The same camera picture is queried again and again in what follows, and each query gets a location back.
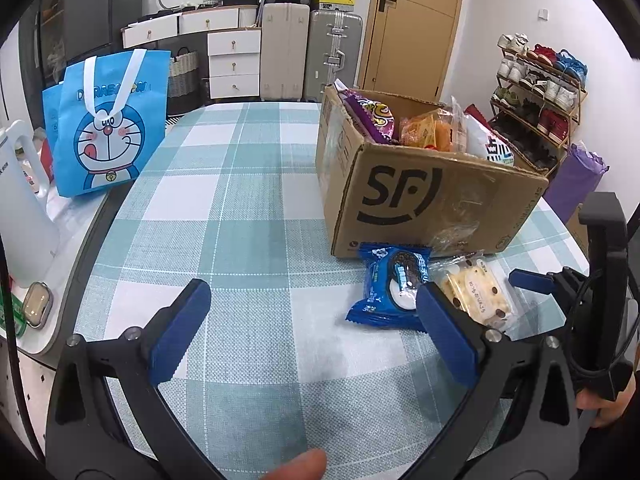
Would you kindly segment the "person's right hand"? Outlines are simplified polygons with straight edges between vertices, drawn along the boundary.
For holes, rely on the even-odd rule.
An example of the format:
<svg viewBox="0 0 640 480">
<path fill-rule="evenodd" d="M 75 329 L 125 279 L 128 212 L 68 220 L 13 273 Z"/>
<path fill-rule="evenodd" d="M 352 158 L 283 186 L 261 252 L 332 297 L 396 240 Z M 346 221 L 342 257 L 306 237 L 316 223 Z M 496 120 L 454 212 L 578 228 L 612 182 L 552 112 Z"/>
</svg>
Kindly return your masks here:
<svg viewBox="0 0 640 480">
<path fill-rule="evenodd" d="M 596 416 L 590 427 L 600 428 L 611 425 L 623 416 L 635 392 L 636 375 L 632 375 L 627 387 L 617 395 L 615 401 L 604 400 L 597 393 L 582 389 L 577 393 L 576 406 L 578 410 L 595 412 Z"/>
</svg>

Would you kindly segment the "person's left hand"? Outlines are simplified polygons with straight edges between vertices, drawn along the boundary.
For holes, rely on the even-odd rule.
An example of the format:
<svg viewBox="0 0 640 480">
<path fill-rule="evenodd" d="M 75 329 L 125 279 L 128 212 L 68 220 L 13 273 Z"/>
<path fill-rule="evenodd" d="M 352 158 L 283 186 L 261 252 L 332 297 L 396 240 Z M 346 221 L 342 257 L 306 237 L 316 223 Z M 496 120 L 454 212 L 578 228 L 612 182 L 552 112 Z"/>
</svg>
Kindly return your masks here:
<svg viewBox="0 0 640 480">
<path fill-rule="evenodd" d="M 312 448 L 262 476 L 262 480 L 320 480 L 326 472 L 326 452 Z"/>
</svg>

